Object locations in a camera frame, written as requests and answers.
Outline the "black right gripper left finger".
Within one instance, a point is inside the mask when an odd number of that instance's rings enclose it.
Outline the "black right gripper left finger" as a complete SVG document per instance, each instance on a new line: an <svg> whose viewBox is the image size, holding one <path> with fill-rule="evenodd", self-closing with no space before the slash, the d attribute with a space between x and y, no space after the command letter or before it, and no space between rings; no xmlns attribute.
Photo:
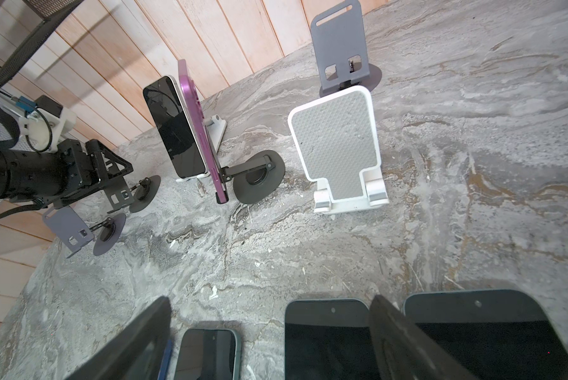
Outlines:
<svg viewBox="0 0 568 380"><path fill-rule="evenodd" d="M171 338L172 307L161 296L69 379L157 379Z"/></svg>

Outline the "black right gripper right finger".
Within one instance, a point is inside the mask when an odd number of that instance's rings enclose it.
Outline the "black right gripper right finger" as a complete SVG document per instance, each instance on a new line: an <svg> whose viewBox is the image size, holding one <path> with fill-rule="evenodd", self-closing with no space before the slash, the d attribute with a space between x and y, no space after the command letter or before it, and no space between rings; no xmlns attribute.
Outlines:
<svg viewBox="0 0 568 380"><path fill-rule="evenodd" d="M382 379L475 378L380 294L369 307L369 331Z"/></svg>

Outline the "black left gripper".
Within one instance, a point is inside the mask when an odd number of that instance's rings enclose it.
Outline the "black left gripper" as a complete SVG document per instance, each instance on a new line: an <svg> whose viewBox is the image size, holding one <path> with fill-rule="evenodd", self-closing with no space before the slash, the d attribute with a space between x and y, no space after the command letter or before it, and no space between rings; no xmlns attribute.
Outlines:
<svg viewBox="0 0 568 380"><path fill-rule="evenodd" d="M132 164L116 155L97 139L82 143L65 139L58 145L57 157L62 171L57 200L80 200L103 191L111 210L117 212L132 205L132 193L125 175L134 171Z"/></svg>

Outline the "green-edged phone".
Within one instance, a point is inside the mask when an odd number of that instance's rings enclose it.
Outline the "green-edged phone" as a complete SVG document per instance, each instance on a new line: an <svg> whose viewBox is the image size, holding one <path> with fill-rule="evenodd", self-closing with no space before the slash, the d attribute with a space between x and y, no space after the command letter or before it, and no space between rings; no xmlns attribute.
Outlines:
<svg viewBox="0 0 568 380"><path fill-rule="evenodd" d="M181 340L174 378L240 379L240 334L233 329L188 329Z"/></svg>

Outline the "black phone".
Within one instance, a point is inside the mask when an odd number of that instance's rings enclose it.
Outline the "black phone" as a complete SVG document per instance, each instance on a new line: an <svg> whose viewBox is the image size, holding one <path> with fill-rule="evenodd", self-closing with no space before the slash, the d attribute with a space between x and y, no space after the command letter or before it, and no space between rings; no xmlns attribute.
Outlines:
<svg viewBox="0 0 568 380"><path fill-rule="evenodd" d="M404 315L480 379L568 379L568 351L540 304L511 290L413 294Z"/></svg>

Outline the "pink-edged phone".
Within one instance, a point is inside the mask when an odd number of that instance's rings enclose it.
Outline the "pink-edged phone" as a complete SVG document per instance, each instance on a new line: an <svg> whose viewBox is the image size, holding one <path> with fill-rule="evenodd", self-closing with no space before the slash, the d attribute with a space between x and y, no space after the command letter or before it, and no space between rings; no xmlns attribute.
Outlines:
<svg viewBox="0 0 568 380"><path fill-rule="evenodd" d="M214 183L217 203L226 204L229 201L229 196L226 185L222 180L221 166L215 155L212 141L204 126L203 110L197 95L195 83L188 72L186 60L179 60L177 66L178 80L187 109L187 117L190 120L195 141L205 162L206 170Z"/></svg>

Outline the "blue-edged phone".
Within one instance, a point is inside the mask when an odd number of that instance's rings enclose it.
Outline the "blue-edged phone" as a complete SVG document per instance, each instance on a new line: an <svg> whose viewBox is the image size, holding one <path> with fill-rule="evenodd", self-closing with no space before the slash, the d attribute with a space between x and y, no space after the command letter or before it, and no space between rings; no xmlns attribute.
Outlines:
<svg viewBox="0 0 568 380"><path fill-rule="evenodd" d="M165 346L164 356L161 361L160 371L157 377L158 380L166 380L168 376L168 368L171 362L172 354L173 354L173 339L169 338Z"/></svg>

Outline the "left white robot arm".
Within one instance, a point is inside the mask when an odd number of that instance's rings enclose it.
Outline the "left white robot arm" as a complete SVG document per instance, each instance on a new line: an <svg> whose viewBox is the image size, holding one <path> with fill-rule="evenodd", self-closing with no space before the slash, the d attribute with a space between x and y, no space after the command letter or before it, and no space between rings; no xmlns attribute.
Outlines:
<svg viewBox="0 0 568 380"><path fill-rule="evenodd" d="M0 141L0 200L24 203L2 212L0 219L50 205L59 210L114 185L125 185L125 176L134 171L129 161L97 139L85 144L65 139L55 153L14 150L20 129L1 107L0 123L11 135L10 140Z"/></svg>

